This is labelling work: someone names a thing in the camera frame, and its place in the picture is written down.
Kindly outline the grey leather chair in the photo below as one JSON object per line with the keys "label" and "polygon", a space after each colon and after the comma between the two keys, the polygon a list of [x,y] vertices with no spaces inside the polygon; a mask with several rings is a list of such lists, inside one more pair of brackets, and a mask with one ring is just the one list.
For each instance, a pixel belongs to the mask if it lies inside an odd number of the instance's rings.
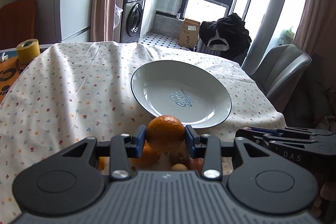
{"label": "grey leather chair", "polygon": [[275,107],[283,112],[311,57],[293,44],[272,48],[251,75],[259,89]]}

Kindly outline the red wooden chair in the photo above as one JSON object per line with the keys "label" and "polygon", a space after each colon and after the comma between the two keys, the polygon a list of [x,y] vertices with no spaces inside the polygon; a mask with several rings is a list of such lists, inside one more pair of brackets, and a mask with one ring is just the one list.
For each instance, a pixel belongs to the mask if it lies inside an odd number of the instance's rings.
{"label": "red wooden chair", "polygon": [[35,37],[36,0],[20,0],[0,10],[0,48],[16,48],[21,42]]}

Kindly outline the floral white tablecloth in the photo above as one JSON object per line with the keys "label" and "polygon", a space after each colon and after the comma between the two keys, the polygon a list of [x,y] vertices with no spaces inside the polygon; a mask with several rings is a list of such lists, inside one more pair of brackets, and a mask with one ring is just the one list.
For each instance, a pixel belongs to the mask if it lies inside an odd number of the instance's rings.
{"label": "floral white tablecloth", "polygon": [[21,212],[11,187],[22,170],[85,137],[110,140],[151,121],[130,79],[138,67],[157,60],[195,65],[226,87],[232,111],[208,134],[232,141],[242,127],[285,127],[284,116],[233,61],[139,43],[54,44],[21,73],[1,103],[1,223]]}

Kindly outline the white ceramic bowl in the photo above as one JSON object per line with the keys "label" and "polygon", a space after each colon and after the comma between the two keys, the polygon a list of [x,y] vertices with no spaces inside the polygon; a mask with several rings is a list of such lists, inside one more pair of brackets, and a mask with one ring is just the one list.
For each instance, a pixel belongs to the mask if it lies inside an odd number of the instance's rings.
{"label": "white ceramic bowl", "polygon": [[130,87],[152,116],[174,116],[193,128],[217,126],[232,110],[228,90],[215,76],[181,61],[158,60],[140,66]]}

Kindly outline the silver washing machine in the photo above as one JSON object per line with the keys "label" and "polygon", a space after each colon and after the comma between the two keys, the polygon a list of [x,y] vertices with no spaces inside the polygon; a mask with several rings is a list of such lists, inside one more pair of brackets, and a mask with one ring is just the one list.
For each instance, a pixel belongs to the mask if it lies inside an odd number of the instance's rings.
{"label": "silver washing machine", "polygon": [[145,0],[123,0],[120,43],[137,43],[139,40]]}

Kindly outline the large orange mandarin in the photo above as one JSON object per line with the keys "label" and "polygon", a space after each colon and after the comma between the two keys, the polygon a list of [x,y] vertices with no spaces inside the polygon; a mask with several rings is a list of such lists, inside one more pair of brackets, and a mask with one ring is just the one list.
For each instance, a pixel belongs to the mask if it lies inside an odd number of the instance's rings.
{"label": "large orange mandarin", "polygon": [[149,122],[146,141],[156,152],[168,153],[176,150],[185,139],[185,127],[174,116],[162,115]]}

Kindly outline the orange cat table mat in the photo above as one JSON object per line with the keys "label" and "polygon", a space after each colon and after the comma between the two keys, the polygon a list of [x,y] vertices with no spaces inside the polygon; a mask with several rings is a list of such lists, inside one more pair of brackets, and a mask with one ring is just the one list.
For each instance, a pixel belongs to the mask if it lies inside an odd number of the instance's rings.
{"label": "orange cat table mat", "polygon": [[27,65],[21,64],[17,57],[11,57],[1,63],[0,67],[0,102],[5,98],[13,83]]}

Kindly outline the cardboard box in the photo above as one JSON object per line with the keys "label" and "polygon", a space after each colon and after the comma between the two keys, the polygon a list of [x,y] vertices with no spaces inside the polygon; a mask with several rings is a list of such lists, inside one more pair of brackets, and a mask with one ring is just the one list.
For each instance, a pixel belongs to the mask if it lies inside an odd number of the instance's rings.
{"label": "cardboard box", "polygon": [[200,22],[185,18],[183,21],[178,45],[193,48],[198,42]]}

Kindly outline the yellow tape roll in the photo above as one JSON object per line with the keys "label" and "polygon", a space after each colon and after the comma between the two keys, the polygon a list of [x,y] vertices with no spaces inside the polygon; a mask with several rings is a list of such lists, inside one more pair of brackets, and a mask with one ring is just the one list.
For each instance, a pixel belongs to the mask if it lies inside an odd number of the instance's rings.
{"label": "yellow tape roll", "polygon": [[35,57],[41,54],[38,39],[28,39],[17,45],[17,57],[21,64],[29,64]]}

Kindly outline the right side curtain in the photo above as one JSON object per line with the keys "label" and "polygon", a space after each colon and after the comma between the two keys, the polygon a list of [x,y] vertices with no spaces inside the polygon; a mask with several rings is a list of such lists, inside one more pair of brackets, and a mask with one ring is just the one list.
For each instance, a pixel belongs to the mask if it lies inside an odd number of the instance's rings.
{"label": "right side curtain", "polygon": [[294,44],[310,55],[335,55],[335,0],[305,1]]}

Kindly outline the small orange kumquat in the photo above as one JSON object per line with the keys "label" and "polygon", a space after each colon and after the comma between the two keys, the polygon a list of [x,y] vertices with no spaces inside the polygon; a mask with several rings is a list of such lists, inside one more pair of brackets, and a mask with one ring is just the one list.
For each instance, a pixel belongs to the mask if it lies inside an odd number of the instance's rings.
{"label": "small orange kumquat", "polygon": [[99,157],[98,170],[104,170],[106,166],[106,157]]}

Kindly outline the black clothes pile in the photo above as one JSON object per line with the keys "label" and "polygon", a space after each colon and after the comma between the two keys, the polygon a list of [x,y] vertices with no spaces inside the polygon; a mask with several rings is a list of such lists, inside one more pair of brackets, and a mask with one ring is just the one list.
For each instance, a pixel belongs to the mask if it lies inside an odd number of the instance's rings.
{"label": "black clothes pile", "polygon": [[242,64],[252,42],[245,22],[236,13],[217,21],[203,21],[199,38],[207,50],[219,51],[219,56]]}

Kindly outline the white kitchen cabinet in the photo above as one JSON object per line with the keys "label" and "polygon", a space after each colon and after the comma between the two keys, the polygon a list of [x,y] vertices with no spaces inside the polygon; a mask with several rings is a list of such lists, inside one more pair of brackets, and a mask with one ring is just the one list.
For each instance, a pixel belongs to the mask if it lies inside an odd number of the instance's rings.
{"label": "white kitchen cabinet", "polygon": [[153,28],[157,1],[158,0],[145,0],[145,4],[143,7],[141,32],[139,35],[140,40],[142,40]]}

